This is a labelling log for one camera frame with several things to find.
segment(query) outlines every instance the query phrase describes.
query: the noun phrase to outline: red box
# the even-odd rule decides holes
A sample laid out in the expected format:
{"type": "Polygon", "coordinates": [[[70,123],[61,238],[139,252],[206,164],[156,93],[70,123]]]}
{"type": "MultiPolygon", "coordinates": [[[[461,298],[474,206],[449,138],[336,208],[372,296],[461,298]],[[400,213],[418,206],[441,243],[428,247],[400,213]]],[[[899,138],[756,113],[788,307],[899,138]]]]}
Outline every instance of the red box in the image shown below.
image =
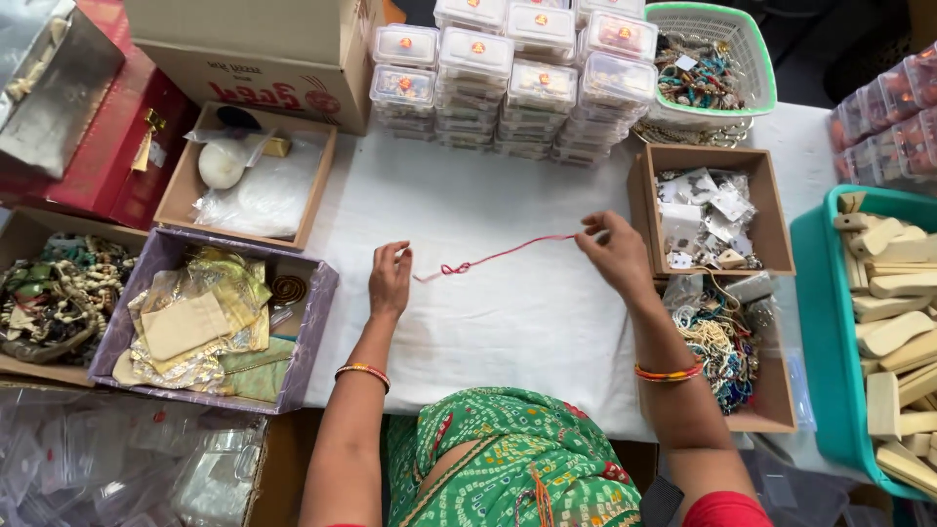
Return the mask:
{"type": "Polygon", "coordinates": [[[104,219],[148,231],[182,150],[183,134],[199,116],[198,107],[130,43],[120,0],[78,0],[78,6],[126,57],[111,89],[85,131],[60,182],[30,173],[0,173],[3,205],[29,206],[104,219]],[[153,136],[157,151],[146,171],[130,166],[150,129],[153,110],[166,126],[153,136]],[[164,154],[159,159],[159,152],[164,154]]]}

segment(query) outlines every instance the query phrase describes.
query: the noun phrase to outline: colorful thread bracelet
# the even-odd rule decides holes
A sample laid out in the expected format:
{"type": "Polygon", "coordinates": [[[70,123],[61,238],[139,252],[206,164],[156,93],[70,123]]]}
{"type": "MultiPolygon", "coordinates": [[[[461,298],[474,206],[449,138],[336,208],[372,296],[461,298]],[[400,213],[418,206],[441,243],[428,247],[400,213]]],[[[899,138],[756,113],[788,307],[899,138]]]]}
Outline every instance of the colorful thread bracelet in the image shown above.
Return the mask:
{"type": "Polygon", "coordinates": [[[644,371],[637,363],[634,363],[634,374],[652,383],[678,383],[680,381],[688,381],[699,375],[701,371],[703,371],[703,357],[700,356],[696,357],[696,363],[693,364],[692,367],[672,373],[651,373],[650,371],[644,371]]]}
{"type": "Polygon", "coordinates": [[[335,371],[335,380],[338,381],[338,377],[341,376],[341,374],[345,373],[346,371],[363,371],[364,373],[370,373],[371,375],[374,375],[375,377],[380,379],[382,383],[384,383],[384,394],[387,394],[388,392],[391,391],[390,378],[388,378],[387,375],[383,371],[377,368],[372,368],[368,366],[367,364],[364,364],[361,362],[356,362],[354,364],[346,364],[345,366],[335,371]]]}

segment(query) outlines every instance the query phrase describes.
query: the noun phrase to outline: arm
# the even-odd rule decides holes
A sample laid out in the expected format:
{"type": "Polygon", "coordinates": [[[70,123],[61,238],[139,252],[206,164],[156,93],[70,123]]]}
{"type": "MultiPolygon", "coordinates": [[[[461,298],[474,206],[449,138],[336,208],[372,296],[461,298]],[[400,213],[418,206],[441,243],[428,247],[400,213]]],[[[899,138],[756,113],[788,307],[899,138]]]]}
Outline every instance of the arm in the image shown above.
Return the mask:
{"type": "MultiPolygon", "coordinates": [[[[387,371],[397,320],[407,307],[413,253],[409,242],[374,251],[368,282],[371,316],[347,364],[387,371]],[[401,256],[396,253],[403,249],[401,256]]],[[[306,474],[300,527],[338,523],[379,527],[380,419],[384,384],[370,373],[348,371],[335,381],[306,474]]]]}
{"type": "MultiPolygon", "coordinates": [[[[611,211],[587,216],[583,224],[586,230],[576,235],[576,245],[628,306],[638,364],[655,373],[690,368],[693,354],[654,290],[640,234],[611,211]],[[593,239],[602,231],[606,233],[598,241],[593,239]]],[[[757,500],[706,378],[699,375],[680,383],[639,378],[637,382],[674,483],[686,494],[681,517],[699,498],[716,490],[732,490],[757,500]]]]}

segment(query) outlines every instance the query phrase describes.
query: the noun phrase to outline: purple box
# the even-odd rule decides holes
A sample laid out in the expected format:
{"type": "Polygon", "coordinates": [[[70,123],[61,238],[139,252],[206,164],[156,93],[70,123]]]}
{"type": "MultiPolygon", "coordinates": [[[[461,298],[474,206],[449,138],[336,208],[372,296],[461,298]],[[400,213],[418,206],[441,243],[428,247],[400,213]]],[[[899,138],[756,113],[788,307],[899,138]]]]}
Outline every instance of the purple box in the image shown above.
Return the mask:
{"type": "Polygon", "coordinates": [[[88,369],[88,378],[96,383],[123,387],[154,397],[260,414],[284,414],[296,410],[303,406],[305,389],[309,384],[312,366],[316,362],[322,332],[325,330],[325,322],[329,317],[329,308],[332,306],[332,298],[337,287],[338,273],[332,267],[329,267],[326,262],[303,254],[267,248],[246,241],[207,236],[202,233],[184,233],[155,228],[150,231],[146,245],[143,246],[143,252],[137,261],[137,267],[130,275],[124,293],[117,302],[111,323],[108,324],[104,338],[97,347],[95,359],[88,369]],[[215,396],[184,389],[121,386],[111,376],[117,357],[130,347],[130,342],[133,340],[134,328],[130,321],[130,313],[126,308],[127,303],[144,290],[149,289],[153,283],[153,276],[157,272],[178,269],[182,265],[184,252],[189,244],[226,248],[247,258],[264,260],[268,265],[277,263],[290,268],[315,269],[309,280],[309,293],[306,298],[303,321],[296,336],[296,346],[293,348],[290,366],[283,380],[280,395],[276,398],[276,404],[241,397],[215,396]]]}

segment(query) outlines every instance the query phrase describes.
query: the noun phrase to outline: hand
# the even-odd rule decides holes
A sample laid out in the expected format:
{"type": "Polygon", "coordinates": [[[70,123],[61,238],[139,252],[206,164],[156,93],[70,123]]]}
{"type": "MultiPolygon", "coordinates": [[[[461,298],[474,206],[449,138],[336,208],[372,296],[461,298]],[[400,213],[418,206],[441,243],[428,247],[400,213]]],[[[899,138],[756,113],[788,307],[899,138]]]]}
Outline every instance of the hand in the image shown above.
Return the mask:
{"type": "Polygon", "coordinates": [[[400,318],[409,300],[409,275],[413,251],[409,242],[395,242],[374,249],[374,269],[367,282],[371,316],[400,318]]]}
{"type": "Polygon", "coordinates": [[[625,218],[606,210],[586,216],[583,225],[586,229],[576,234],[576,245],[622,298],[631,300],[648,289],[653,293],[647,247],[625,218]],[[598,240],[592,237],[602,231],[606,232],[598,240]]]}

